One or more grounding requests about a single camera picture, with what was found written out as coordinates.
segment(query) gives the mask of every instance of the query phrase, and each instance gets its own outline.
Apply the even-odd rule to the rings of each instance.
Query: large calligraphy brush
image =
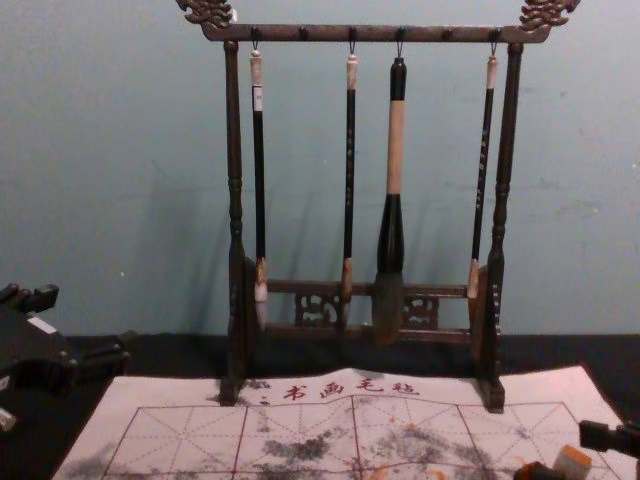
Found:
[[[378,240],[378,273],[374,284],[373,336],[378,345],[393,343],[402,326],[404,236],[402,232],[402,155],[407,67],[398,56],[391,66],[391,104],[387,152],[387,196]]]

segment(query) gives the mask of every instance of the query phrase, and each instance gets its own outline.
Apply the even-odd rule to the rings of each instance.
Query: black table surface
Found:
[[[100,339],[72,340],[82,349]],[[142,336],[130,345],[128,373],[219,377],[225,371],[226,345],[220,337]],[[502,352],[505,375],[582,365],[622,419],[640,422],[640,335],[505,336]],[[313,375],[345,367],[442,377],[470,377],[473,372],[462,346],[400,343],[378,349],[362,342],[265,340],[252,376]],[[108,385],[82,385],[64,398],[38,391],[1,394],[0,406],[19,423],[0,435],[0,480],[50,479]]]

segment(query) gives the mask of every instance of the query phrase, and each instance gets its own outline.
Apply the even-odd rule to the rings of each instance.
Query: hanging loop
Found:
[[[253,44],[253,49],[258,49],[258,42],[260,41],[260,30],[258,27],[251,27],[251,43]]]
[[[349,27],[349,52],[353,55],[356,51],[356,40],[358,38],[358,29]]]
[[[402,47],[404,46],[404,34],[406,29],[404,27],[400,27],[396,32],[396,42],[398,44],[398,58],[402,57]]]
[[[496,49],[498,48],[498,38],[500,38],[501,34],[502,34],[502,29],[501,28],[496,28],[489,35],[489,40],[491,41],[491,56],[492,57],[495,57],[495,55],[496,55]]]

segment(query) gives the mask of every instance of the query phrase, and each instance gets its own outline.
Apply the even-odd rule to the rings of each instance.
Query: wooden base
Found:
[[[227,375],[220,381],[220,405],[225,407],[233,406],[238,401],[238,394],[247,378],[260,340],[260,325],[254,297],[255,281],[256,265],[245,257],[240,293],[243,315],[237,317],[229,329]]]
[[[478,379],[482,404],[489,413],[504,413],[504,387],[500,379],[495,381]]]
[[[244,318],[236,318],[229,330],[229,365],[228,374],[220,382],[220,405],[232,406],[238,401],[238,395],[249,366],[253,361],[259,337],[260,327],[254,300],[254,284],[256,276],[255,264],[248,258],[244,262],[242,311]],[[487,268],[479,270],[478,296],[469,300],[469,329],[402,329],[400,340],[414,342],[457,343],[469,345],[476,365],[478,393],[487,411],[502,413],[504,411],[505,393],[499,378],[499,340],[497,325],[499,305],[487,304],[488,274]],[[339,283],[334,282],[269,282],[269,293],[304,293],[306,295],[338,294]],[[366,295],[370,286],[357,284],[357,293]],[[464,286],[410,286],[405,295],[419,291],[423,295],[435,297],[460,298],[466,293]],[[341,338],[344,340],[372,339],[370,326],[348,325],[340,331],[336,325],[290,325],[268,324],[264,335],[285,338]]]

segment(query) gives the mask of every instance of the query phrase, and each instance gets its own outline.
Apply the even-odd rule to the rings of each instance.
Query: carved wooden panel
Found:
[[[409,330],[436,330],[438,328],[437,297],[409,295],[404,298],[402,328]]]
[[[296,294],[296,326],[330,327],[338,318],[340,297],[337,295]]]

